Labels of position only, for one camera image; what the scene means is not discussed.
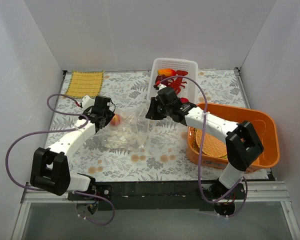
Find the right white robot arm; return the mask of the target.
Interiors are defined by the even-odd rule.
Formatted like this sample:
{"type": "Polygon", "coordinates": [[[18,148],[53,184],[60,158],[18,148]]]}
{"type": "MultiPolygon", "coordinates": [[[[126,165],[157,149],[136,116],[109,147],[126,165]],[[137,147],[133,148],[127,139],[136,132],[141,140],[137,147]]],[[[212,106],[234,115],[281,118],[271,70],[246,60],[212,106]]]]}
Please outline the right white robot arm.
{"type": "Polygon", "coordinates": [[[218,178],[217,195],[227,199],[235,192],[234,185],[250,165],[263,153],[264,146],[249,121],[237,123],[205,112],[191,102],[182,103],[176,92],[167,86],[156,86],[157,95],[150,100],[146,118],[172,118],[176,123],[208,133],[226,145],[228,164],[218,178]]]}

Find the red fake lobster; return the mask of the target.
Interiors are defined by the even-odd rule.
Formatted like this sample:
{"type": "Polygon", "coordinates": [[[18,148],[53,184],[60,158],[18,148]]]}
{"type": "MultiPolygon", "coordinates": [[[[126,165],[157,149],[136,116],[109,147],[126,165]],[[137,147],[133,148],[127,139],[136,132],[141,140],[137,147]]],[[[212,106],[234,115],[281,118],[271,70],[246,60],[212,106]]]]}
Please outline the red fake lobster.
{"type": "Polygon", "coordinates": [[[184,70],[177,70],[175,72],[175,75],[179,77],[166,80],[164,82],[164,85],[174,89],[174,91],[178,95],[181,92],[182,88],[185,88],[185,84],[187,84],[186,81],[183,81],[182,76],[188,75],[188,72],[184,70]]]}

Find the dark red fake fruit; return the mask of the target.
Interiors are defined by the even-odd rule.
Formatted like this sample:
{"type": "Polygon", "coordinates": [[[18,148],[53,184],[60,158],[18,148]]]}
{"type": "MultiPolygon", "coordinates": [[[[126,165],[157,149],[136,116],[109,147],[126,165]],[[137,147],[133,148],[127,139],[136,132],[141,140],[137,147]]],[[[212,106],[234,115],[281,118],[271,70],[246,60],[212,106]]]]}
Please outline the dark red fake fruit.
{"type": "Polygon", "coordinates": [[[166,76],[164,74],[159,74],[155,79],[155,85],[158,86],[165,78],[166,76]]]}

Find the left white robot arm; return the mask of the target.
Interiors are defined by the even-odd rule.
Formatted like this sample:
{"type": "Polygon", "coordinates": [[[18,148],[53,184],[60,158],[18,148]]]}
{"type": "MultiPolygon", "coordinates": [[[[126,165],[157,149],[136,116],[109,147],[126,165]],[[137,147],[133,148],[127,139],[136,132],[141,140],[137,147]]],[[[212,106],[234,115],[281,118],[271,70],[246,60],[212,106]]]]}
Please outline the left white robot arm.
{"type": "Polygon", "coordinates": [[[68,158],[115,116],[110,109],[112,100],[106,96],[82,99],[83,116],[75,123],[74,131],[66,133],[47,148],[39,147],[33,155],[30,184],[33,187],[61,196],[65,192],[79,191],[85,200],[96,196],[94,178],[70,173],[68,158]]]}

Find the clear zip top bag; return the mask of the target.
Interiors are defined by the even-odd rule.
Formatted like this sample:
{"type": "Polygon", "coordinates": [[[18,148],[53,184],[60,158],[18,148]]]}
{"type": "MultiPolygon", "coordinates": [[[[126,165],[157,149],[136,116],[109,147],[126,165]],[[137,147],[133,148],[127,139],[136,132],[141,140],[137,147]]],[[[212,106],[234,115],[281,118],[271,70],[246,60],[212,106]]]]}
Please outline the clear zip top bag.
{"type": "Polygon", "coordinates": [[[100,143],[107,149],[126,149],[136,151],[146,143],[150,120],[146,118],[147,105],[135,109],[117,108],[114,113],[120,115],[121,123],[112,126],[110,123],[98,132],[100,143]]]}

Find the red yellow fake peach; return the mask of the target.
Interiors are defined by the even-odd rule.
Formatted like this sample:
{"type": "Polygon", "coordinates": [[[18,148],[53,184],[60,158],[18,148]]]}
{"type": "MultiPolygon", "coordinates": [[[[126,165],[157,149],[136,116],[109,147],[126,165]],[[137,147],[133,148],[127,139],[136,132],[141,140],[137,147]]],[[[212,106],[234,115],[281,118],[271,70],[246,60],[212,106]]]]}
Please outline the red yellow fake peach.
{"type": "Polygon", "coordinates": [[[121,116],[119,114],[115,114],[113,116],[113,118],[111,119],[110,124],[115,127],[120,125],[121,124],[121,116]]]}

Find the red fake tomato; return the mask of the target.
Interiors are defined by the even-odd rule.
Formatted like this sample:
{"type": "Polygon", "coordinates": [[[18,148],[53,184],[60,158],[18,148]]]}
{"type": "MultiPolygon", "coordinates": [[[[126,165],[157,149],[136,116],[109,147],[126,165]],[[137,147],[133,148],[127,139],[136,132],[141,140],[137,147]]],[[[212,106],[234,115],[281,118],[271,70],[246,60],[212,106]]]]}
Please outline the red fake tomato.
{"type": "Polygon", "coordinates": [[[189,102],[189,100],[188,100],[187,98],[185,98],[185,97],[181,97],[181,98],[180,98],[180,101],[181,101],[183,104],[189,102]]]}

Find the orange yellow fake mango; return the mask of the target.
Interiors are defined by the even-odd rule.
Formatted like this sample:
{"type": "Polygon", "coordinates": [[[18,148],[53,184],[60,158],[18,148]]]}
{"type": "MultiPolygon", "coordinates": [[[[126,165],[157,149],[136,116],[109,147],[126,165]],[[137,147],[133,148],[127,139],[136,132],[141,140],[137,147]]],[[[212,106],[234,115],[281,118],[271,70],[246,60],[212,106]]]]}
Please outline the orange yellow fake mango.
{"type": "Polygon", "coordinates": [[[176,76],[177,73],[174,69],[171,68],[162,68],[157,71],[158,75],[165,75],[166,77],[176,76]]]}

